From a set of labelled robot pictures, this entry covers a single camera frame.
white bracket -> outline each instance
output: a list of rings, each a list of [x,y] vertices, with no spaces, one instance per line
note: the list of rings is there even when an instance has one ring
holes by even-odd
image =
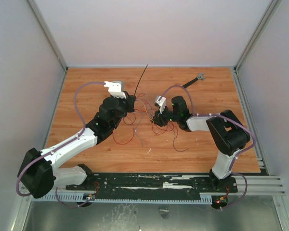
[[[104,87],[108,87],[108,92],[113,97],[126,99],[126,95],[123,92],[124,83],[122,81],[113,81],[113,82],[105,81]]]
[[[166,98],[162,97],[160,100],[159,99],[160,99],[160,95],[155,98],[154,102],[158,105],[159,112],[162,114],[166,107]]]

wooden table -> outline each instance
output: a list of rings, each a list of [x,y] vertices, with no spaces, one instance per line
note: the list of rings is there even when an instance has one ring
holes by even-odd
[[[47,146],[53,146],[81,129],[82,123],[73,104],[74,93],[80,85],[90,81],[122,80],[125,82],[124,90],[133,95],[143,70],[144,68],[69,69]],[[220,113],[230,109],[246,125],[229,68],[148,67],[136,95],[144,93],[142,98],[149,101],[155,111],[154,99],[157,95],[161,95],[171,85],[185,84],[194,79],[198,73],[204,73],[206,79],[197,81],[187,88],[193,97],[195,112]],[[178,95],[183,96],[187,106],[191,108],[186,93],[180,88],[173,88],[167,93],[167,106],[172,108],[171,98]],[[108,96],[107,88],[102,85],[89,85],[79,92],[78,107],[86,122],[93,119],[99,105]],[[135,108],[141,106],[142,104],[137,102]],[[138,124],[143,114],[135,113],[135,115],[134,126]],[[178,150],[189,149],[177,152],[172,145],[173,131],[162,135],[155,134],[147,116],[142,118],[136,130],[141,139],[134,136],[131,142],[121,145],[115,143],[110,136],[101,144],[79,153],[64,163],[63,167],[86,164],[93,172],[208,172],[215,163],[217,148],[209,132],[180,130],[175,147]],[[127,142],[132,135],[132,126],[124,124],[123,121],[114,131],[114,137],[120,143]],[[235,163],[234,171],[260,172],[254,149],[240,156]]]

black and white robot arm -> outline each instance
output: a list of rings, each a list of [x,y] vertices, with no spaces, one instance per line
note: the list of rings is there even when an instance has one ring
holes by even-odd
[[[225,110],[220,114],[193,115],[189,113],[186,102],[182,96],[176,96],[171,100],[173,111],[166,106],[166,98],[157,96],[153,121],[159,126],[165,126],[169,121],[177,122],[182,130],[209,131],[218,148],[217,159],[210,170],[209,176],[215,188],[223,187],[231,176],[231,171],[237,154],[241,152],[250,135],[234,123],[242,125],[235,114]]]
[[[88,167],[84,165],[72,168],[59,167],[78,153],[107,139],[118,127],[121,119],[126,117],[128,112],[134,111],[136,97],[123,91],[123,82],[106,81],[104,86],[108,87],[111,97],[104,99],[99,112],[82,130],[50,148],[40,151],[32,148],[27,151],[18,177],[33,197],[43,197],[55,187],[82,184],[87,178]]]

wall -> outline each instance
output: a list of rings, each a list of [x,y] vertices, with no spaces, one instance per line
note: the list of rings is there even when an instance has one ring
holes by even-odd
[[[289,196],[289,0],[239,70],[272,174]]]
[[[0,0],[0,231],[26,151],[42,148],[64,72],[25,0]]]
[[[35,0],[68,66],[234,66],[270,0]]]

wood grain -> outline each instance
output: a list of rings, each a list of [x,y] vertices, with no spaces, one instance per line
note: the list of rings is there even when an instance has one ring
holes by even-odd
[[[143,68],[69,69],[47,146],[61,142],[81,129],[82,123],[73,105],[74,93],[80,85],[90,81],[122,80],[125,82],[125,90],[132,95],[142,72]],[[219,113],[230,109],[246,125],[229,68],[148,67],[136,95],[145,93],[143,99],[149,101],[153,110],[156,110],[153,102],[157,95],[161,95],[171,85],[182,85],[194,79],[198,73],[204,73],[206,79],[188,87],[194,100],[195,112]],[[167,93],[168,107],[171,108],[171,98],[178,95],[184,96],[188,107],[191,108],[186,93],[179,88],[171,89]],[[86,122],[94,117],[99,105],[108,96],[107,88],[102,85],[86,86],[79,92],[78,107]],[[142,114],[135,115],[137,125]],[[129,117],[133,120],[134,115],[129,114]],[[132,134],[132,126],[123,122],[114,131],[115,139],[121,143],[128,141]],[[162,135],[154,134],[146,116],[139,124],[137,134],[143,141],[143,147],[141,140],[136,136],[126,145],[116,144],[113,137],[109,137],[101,144],[79,153],[63,167],[86,164],[95,172],[208,172],[215,163],[217,148],[209,132],[190,133],[180,130],[175,147],[178,150],[189,148],[185,152],[174,150],[173,131]],[[254,149],[240,156],[234,171],[260,172]]]

